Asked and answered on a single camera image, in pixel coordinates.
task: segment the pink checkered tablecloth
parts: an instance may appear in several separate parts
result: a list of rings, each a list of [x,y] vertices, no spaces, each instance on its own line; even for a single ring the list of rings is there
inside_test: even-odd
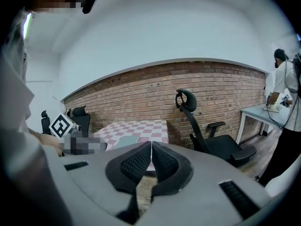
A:
[[[138,142],[158,141],[168,143],[166,120],[116,121],[94,135],[105,139],[108,144],[107,150],[114,149],[114,146],[123,136],[138,136]],[[152,163],[148,170],[154,170]]]

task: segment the desk leg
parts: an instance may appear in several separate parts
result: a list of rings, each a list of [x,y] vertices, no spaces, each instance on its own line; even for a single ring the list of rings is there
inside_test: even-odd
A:
[[[243,134],[244,126],[245,126],[245,120],[246,120],[246,114],[242,113],[239,130],[238,130],[238,134],[237,134],[237,137],[236,137],[236,143],[237,144],[239,144],[240,139],[241,139],[241,135]]]
[[[265,126],[265,123],[264,123],[264,122],[262,122],[262,123],[261,123],[260,132],[259,132],[259,135],[261,135],[261,136],[262,136],[262,134],[263,134],[263,129],[264,129],[264,126]]]

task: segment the chair headrest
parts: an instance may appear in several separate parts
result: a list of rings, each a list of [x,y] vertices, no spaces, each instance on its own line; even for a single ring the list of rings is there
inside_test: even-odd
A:
[[[185,89],[177,89],[177,92],[178,92],[178,94],[175,97],[175,104],[176,104],[177,108],[181,107],[177,102],[177,98],[181,97],[181,99],[183,101],[182,94],[184,94],[187,99],[186,99],[185,102],[183,101],[182,104],[184,104],[185,108],[188,111],[193,112],[197,108],[197,99],[196,99],[196,97],[190,91],[185,90]]]
[[[85,115],[86,114],[85,107],[86,106],[84,105],[84,106],[81,106],[81,107],[74,108],[73,111],[72,111],[73,116]]]
[[[48,117],[46,111],[43,111],[42,114],[41,114],[41,116],[42,116],[43,118],[47,118],[47,117]]]

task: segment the black pants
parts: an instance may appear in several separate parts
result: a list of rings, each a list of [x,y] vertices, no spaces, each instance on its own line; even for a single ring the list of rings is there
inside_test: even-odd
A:
[[[285,172],[301,153],[301,132],[283,129],[273,156],[259,183],[266,186],[270,180]]]

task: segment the red brick wall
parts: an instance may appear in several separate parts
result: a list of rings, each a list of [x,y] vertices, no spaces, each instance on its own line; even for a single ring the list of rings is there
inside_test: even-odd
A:
[[[208,123],[225,121],[217,135],[236,139],[240,109],[264,102],[265,74],[237,65],[214,62],[156,65],[122,73],[90,85],[65,99],[66,107],[86,105],[92,132],[113,121],[167,120],[169,141],[189,147],[192,128],[175,106],[176,89],[194,93],[194,116],[207,137]],[[248,118],[242,140],[259,132],[260,123]]]

